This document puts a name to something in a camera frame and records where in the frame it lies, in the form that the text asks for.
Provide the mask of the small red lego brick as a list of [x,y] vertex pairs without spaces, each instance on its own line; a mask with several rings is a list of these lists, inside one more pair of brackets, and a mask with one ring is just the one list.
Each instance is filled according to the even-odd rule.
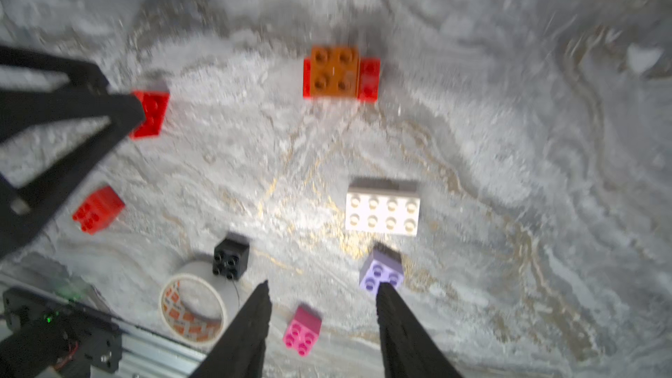
[[135,90],[132,94],[142,103],[145,121],[131,132],[129,137],[133,140],[158,137],[162,131],[170,93]]

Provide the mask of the pink 2x2 lego brick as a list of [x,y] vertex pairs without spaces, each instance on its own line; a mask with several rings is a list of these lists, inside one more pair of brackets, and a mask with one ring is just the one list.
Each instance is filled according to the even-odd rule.
[[316,311],[307,306],[299,306],[288,324],[283,336],[283,344],[306,357],[320,338],[322,319]]

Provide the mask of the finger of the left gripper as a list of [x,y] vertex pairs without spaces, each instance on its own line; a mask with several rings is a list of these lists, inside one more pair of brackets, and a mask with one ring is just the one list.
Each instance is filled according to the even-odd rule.
[[109,117],[126,136],[145,121],[138,98],[134,94],[110,94],[108,79],[91,61],[2,45],[1,65],[68,77],[65,85],[52,91],[2,89],[2,141],[35,125],[95,117]]
[[23,187],[1,178],[1,256],[31,243],[96,165],[128,135],[128,125],[112,122]]

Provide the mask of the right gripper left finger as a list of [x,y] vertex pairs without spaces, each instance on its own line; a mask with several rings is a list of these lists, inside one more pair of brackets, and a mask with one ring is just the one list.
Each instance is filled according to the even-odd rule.
[[259,283],[208,356],[197,377],[262,377],[272,304],[267,281]]

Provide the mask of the red 2x4 lego brick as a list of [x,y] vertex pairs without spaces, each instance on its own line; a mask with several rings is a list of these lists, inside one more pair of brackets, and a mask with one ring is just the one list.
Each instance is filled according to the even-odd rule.
[[346,98],[356,99],[364,103],[376,103],[378,101],[381,81],[381,61],[379,59],[362,58],[360,60],[358,86],[353,94],[347,96],[337,96],[334,93],[321,93],[314,96],[311,90],[311,59],[305,58],[303,64],[303,97],[306,100],[313,98]]

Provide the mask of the orange 2x2 lego brick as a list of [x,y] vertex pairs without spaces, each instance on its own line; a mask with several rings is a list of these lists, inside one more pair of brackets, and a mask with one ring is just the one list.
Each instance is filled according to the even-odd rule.
[[359,76],[360,53],[357,47],[314,45],[311,48],[311,97],[355,98]]

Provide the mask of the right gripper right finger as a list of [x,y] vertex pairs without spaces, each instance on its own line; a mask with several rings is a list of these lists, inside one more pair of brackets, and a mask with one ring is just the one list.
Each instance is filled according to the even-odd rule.
[[462,378],[390,283],[379,285],[376,311],[385,376]]

